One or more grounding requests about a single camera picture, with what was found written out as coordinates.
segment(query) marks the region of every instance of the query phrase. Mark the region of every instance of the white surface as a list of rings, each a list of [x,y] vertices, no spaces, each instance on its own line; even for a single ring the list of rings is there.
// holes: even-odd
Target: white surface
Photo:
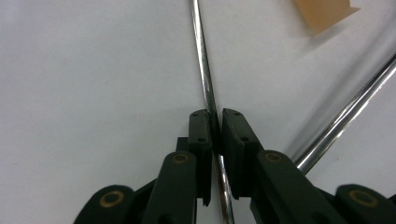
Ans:
[[[394,0],[353,0],[315,37],[290,0],[200,3],[218,110],[290,156],[396,50]],[[316,186],[396,193],[395,86],[308,174]],[[189,1],[1,1],[0,223],[72,223],[97,190],[142,187],[203,107]],[[255,223],[248,200],[233,207]],[[197,223],[220,223],[215,189]]]

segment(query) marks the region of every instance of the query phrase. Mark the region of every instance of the curved metal rod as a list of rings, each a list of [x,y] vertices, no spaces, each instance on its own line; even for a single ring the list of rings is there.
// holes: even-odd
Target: curved metal rod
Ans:
[[[329,150],[349,124],[368,105],[381,87],[396,73],[396,54],[363,86],[346,107],[334,118],[326,129],[296,160],[295,164],[306,175],[309,170]]]
[[[212,80],[210,77],[209,63],[207,61],[204,31],[201,24],[201,15],[199,11],[198,0],[191,0],[192,20],[194,23],[195,40],[198,49],[198,61],[201,70],[201,80],[204,89],[205,107],[209,114],[210,130],[212,132],[215,147],[219,147],[220,130],[219,118],[215,103],[215,94],[213,92]],[[219,197],[223,223],[234,224],[233,207],[231,203],[231,190],[228,178],[225,172],[224,160],[215,149],[213,151],[215,172],[218,180]]]

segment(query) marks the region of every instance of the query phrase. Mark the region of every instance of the metal rod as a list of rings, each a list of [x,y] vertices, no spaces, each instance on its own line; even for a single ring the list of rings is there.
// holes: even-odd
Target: metal rod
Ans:
[[[198,49],[198,61],[201,70],[201,80],[204,90],[205,107],[209,114],[210,130],[214,136],[215,147],[220,146],[219,118],[215,103],[215,94],[213,92],[212,80],[210,77],[209,63],[207,61],[204,31],[201,24],[201,15],[198,0],[191,0],[192,21],[194,24],[195,40]],[[227,175],[225,173],[224,160],[219,154],[218,148],[213,152],[215,172],[218,180],[219,197],[223,223],[234,224],[233,207],[231,203],[231,191]]]
[[[328,151],[332,143],[337,140],[349,124],[368,105],[370,100],[381,87],[396,73],[396,54],[361,88],[353,99],[341,110],[326,129],[296,160],[295,164],[306,175],[309,170]]]

